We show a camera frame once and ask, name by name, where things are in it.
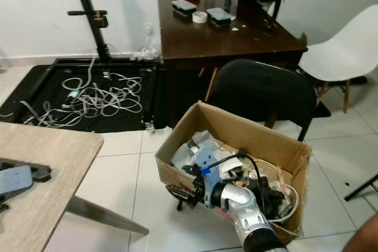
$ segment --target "white tile floor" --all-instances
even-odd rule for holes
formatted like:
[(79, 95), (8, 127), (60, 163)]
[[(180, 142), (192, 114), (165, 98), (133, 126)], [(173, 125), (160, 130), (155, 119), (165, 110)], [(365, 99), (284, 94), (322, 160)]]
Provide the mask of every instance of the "white tile floor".
[[(30, 67), (0, 75), (0, 103)], [(324, 98), (332, 116), (314, 119), (306, 143), (313, 147), (308, 174), (304, 236), (289, 245), (292, 252), (340, 252), (348, 239), (378, 210), (371, 189), (345, 202), (343, 197), (378, 171), (378, 77), (353, 86), (348, 114), (343, 94), (333, 89)], [(276, 130), (293, 138), (299, 129), (279, 122)], [(159, 181), (154, 153), (171, 129), (107, 133), (105, 143), (77, 194), (148, 227), (141, 237), (66, 213), (47, 251), (222, 251), (242, 252), (233, 227), (197, 207), (177, 212), (177, 202)]]

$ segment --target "wooden table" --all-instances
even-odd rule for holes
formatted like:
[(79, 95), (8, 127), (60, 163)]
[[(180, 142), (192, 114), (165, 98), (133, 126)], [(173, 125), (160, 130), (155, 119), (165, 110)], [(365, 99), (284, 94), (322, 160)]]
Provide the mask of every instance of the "wooden table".
[(10, 208), (0, 213), (1, 251), (43, 250), (66, 208), (104, 224), (148, 233), (106, 208), (73, 196), (102, 143), (101, 135), (95, 133), (0, 122), (0, 158), (52, 169), (49, 181), (35, 182), (5, 202)]
[[(198, 11), (224, 7), (224, 0), (191, 0)], [(177, 100), (177, 72), (221, 67), (237, 58), (250, 58), (291, 70), (296, 69), (306, 46), (275, 22), (259, 6), (239, 5), (231, 26), (216, 28), (196, 24), (172, 11), (172, 0), (158, 0), (162, 56), (167, 68), (171, 126), (180, 119)], [(274, 22), (272, 31), (265, 21)]]

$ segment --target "white chair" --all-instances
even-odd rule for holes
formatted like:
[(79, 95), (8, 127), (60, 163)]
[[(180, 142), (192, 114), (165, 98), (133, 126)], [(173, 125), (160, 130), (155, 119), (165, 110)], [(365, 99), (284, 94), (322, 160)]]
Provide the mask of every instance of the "white chair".
[(346, 81), (344, 113), (347, 113), (350, 79), (371, 72), (378, 64), (378, 5), (355, 16), (330, 40), (308, 47), (299, 66), (323, 81), (317, 104), (331, 81)]

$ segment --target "person's arm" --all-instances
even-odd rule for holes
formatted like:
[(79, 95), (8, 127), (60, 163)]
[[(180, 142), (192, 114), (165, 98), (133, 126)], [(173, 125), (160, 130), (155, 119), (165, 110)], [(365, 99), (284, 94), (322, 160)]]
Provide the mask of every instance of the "person's arm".
[(349, 240), (343, 252), (378, 251), (378, 214), (366, 222)]

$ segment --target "cardboard box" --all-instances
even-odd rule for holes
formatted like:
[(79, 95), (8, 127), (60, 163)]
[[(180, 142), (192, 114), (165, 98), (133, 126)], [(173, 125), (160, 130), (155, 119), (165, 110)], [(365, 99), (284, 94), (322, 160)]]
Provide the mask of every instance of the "cardboard box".
[(300, 235), (307, 188), (307, 165), (311, 148), (258, 123), (228, 113), (217, 107), (198, 102), (178, 122), (155, 157), (161, 182), (188, 190), (193, 189), (192, 179), (171, 164), (176, 150), (196, 131), (208, 130), (216, 139), (240, 149), (254, 158), (280, 166), (289, 173), (291, 186), (299, 195), (295, 214), (284, 227), (272, 224), (278, 237), (288, 244)]

